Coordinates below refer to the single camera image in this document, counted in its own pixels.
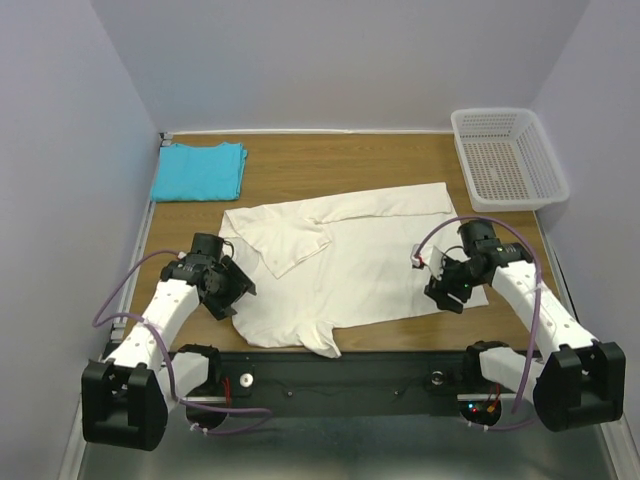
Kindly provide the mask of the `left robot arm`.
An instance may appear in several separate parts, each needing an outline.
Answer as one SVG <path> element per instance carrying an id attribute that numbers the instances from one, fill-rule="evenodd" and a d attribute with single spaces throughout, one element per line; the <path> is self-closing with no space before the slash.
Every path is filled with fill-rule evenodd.
<path id="1" fill-rule="evenodd" d="M 234 305 L 255 294 L 253 281 L 233 259 L 233 244 L 197 233 L 188 252 L 178 252 L 160 273 L 145 311 L 125 316 L 135 325 L 104 359 L 81 376 L 82 433 L 89 443 L 143 451 L 162 440 L 170 412 L 186 394 L 231 393 L 219 351 L 188 344 L 169 348 L 188 317 L 204 306 L 217 320 L 235 315 Z"/>

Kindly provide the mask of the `white t shirt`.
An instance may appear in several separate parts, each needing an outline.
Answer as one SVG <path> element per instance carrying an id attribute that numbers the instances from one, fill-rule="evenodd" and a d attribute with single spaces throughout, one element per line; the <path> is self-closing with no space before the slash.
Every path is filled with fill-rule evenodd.
<path id="1" fill-rule="evenodd" d="M 341 355 L 333 331 L 437 313 L 424 293 L 422 249 L 459 250 L 456 211 L 444 183 L 368 190 L 227 210 L 220 234 L 256 286 L 232 323 L 252 346 L 302 346 Z"/>

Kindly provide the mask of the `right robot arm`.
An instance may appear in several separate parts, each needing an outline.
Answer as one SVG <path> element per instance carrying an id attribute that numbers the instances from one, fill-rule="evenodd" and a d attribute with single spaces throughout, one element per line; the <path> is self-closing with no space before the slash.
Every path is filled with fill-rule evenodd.
<path id="1" fill-rule="evenodd" d="M 535 418 L 561 432 L 618 421 L 623 415 L 626 356 L 615 342 L 602 342 L 561 304 L 542 276 L 542 263 L 519 232 L 504 243 L 485 216 L 453 218 L 465 259 L 432 244 L 449 226 L 437 225 L 411 253 L 415 269 L 430 278 L 425 295 L 442 311 L 461 313 L 473 290 L 487 285 L 512 308 L 529 332 L 525 353 L 500 341 L 478 341 L 465 351 L 463 384 L 482 390 L 498 384 L 515 393 L 513 406 L 529 402 Z"/>

